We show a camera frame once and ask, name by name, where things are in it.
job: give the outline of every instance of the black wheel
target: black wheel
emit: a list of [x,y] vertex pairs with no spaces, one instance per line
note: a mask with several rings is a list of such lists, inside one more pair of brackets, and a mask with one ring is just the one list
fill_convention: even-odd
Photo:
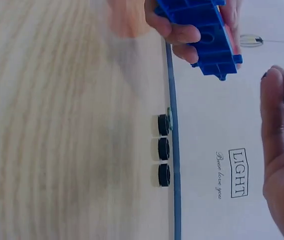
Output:
[[162,136],[167,136],[170,132],[170,122],[166,114],[158,116],[158,132]]
[[161,187],[168,187],[171,184],[171,171],[168,164],[159,165],[158,181]]
[[160,160],[170,158],[170,143],[166,137],[158,139],[158,156]]

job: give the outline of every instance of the blue lego piece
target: blue lego piece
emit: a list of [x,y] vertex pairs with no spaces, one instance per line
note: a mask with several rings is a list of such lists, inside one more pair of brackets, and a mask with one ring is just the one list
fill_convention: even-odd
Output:
[[189,43],[197,50],[199,60],[192,67],[199,67],[204,75],[215,75],[221,81],[227,74],[237,73],[237,64],[243,63],[242,55],[235,55],[231,39],[219,13],[218,6],[225,0],[157,0],[155,13],[180,25],[194,25],[201,33],[199,42]]

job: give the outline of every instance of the blue edge strip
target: blue edge strip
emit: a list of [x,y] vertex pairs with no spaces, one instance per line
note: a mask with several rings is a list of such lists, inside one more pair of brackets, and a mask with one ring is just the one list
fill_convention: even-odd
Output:
[[168,69],[168,83],[170,91],[171,110],[173,115],[173,171],[174,171],[174,239],[181,240],[182,237],[182,216],[181,216],[181,174],[180,174],[180,149],[178,138],[178,118],[177,118],[177,103],[176,89],[173,70],[173,60],[171,46],[166,44],[166,57]]

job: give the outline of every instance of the wood grain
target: wood grain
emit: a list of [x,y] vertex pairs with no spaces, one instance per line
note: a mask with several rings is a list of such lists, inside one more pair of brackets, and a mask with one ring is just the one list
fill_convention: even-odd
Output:
[[116,36],[107,4],[0,0],[0,240],[172,239],[164,44]]

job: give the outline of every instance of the wire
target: wire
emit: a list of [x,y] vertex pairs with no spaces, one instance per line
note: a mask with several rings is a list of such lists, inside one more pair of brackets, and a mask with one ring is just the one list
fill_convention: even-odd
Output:
[[243,34],[240,37],[241,46],[244,48],[259,47],[262,46],[265,42],[284,44],[284,40],[264,40],[260,36],[254,34]]

